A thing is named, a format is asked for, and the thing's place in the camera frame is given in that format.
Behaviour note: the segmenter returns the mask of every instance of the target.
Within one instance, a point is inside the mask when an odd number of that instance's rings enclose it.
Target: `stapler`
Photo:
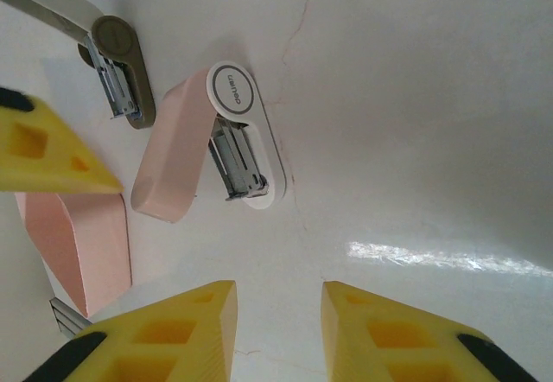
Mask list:
[[[208,150],[228,200],[265,209],[283,197],[286,178],[257,85],[234,62],[199,71],[165,95],[132,189],[133,209],[180,220]]]
[[[137,33],[123,19],[105,16],[86,0],[2,0],[78,43],[83,60],[98,72],[113,117],[135,129],[150,127],[156,106]]]

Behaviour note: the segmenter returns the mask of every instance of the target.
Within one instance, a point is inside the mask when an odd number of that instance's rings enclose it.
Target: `black rubber pad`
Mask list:
[[[23,382],[63,382],[106,337],[94,332],[69,341]]]
[[[459,334],[457,339],[498,382],[537,382],[521,365],[490,341],[471,334]]]
[[[0,87],[0,107],[23,112],[30,112],[35,109],[31,100],[23,94],[2,87]]]

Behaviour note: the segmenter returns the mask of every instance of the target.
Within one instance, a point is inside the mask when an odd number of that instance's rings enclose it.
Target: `stapler logo text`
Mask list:
[[[242,101],[240,100],[240,96],[238,95],[238,88],[236,87],[236,84],[234,83],[234,78],[232,77],[232,75],[228,76],[228,83],[231,86],[232,95],[234,96],[234,101],[236,101],[236,104],[242,103]]]

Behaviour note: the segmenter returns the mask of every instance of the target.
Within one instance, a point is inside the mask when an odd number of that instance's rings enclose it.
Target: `white table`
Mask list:
[[[256,212],[224,201],[207,159],[181,222],[128,206],[134,286],[94,320],[234,279],[232,380],[320,382],[321,284],[340,280],[477,327],[550,378],[550,0],[90,1],[136,27],[156,101],[217,60],[247,66],[289,180]],[[149,130],[110,120],[65,36],[0,15],[2,84],[47,99],[128,204]]]

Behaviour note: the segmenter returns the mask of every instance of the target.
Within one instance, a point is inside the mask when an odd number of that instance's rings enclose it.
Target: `white stapler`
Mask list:
[[[79,45],[83,60],[98,72],[114,117],[136,129],[150,127],[156,106],[137,33],[123,19],[86,0],[1,0],[58,29]]]
[[[286,178],[257,85],[234,62],[199,71],[165,95],[132,189],[133,209],[169,222],[182,218],[207,150],[228,200],[265,209],[284,196]]]

